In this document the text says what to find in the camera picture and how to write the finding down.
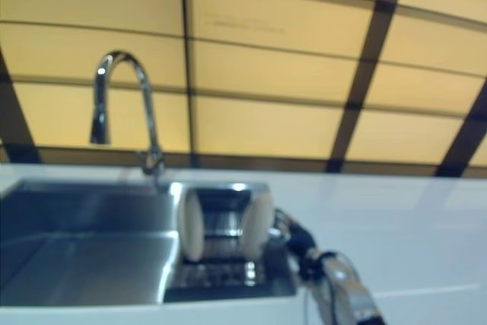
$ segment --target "sink bowl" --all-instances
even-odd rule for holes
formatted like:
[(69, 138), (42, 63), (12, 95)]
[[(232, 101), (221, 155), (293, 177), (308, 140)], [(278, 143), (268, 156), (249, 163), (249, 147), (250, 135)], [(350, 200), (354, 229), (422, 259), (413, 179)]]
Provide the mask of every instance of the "sink bowl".
[(21, 182), (0, 207), (0, 304), (161, 303), (178, 251), (167, 190)]
[[(204, 198), (207, 247), (201, 263), (189, 263), (181, 253), (181, 195), (175, 186), (195, 189)], [(0, 196), (0, 305), (161, 304), (293, 295), (279, 243), (270, 244), (263, 261), (255, 263), (265, 267), (262, 283), (234, 285), (230, 291), (186, 284), (192, 275), (184, 273), (193, 268), (215, 271), (220, 262), (228, 268), (229, 260), (238, 268), (249, 265), (235, 254), (232, 243), (238, 230), (232, 212), (243, 207), (249, 192), (267, 189), (265, 184), (242, 183), (21, 181)]]

